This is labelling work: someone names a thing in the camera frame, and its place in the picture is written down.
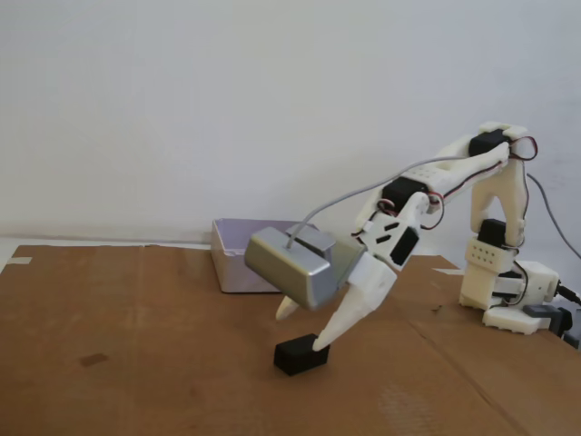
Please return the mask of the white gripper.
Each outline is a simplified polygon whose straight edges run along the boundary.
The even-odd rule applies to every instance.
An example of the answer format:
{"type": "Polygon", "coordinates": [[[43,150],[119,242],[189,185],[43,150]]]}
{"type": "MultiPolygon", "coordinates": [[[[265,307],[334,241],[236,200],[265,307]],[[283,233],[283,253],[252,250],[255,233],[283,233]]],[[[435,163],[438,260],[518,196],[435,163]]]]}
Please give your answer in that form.
{"type": "MultiPolygon", "coordinates": [[[[312,350],[318,352],[331,345],[357,322],[374,312],[386,299],[397,278],[387,264],[365,253],[350,274],[349,290],[313,343],[312,350]]],[[[285,296],[275,313],[275,319],[285,320],[299,307],[290,297],[285,296]]]]}

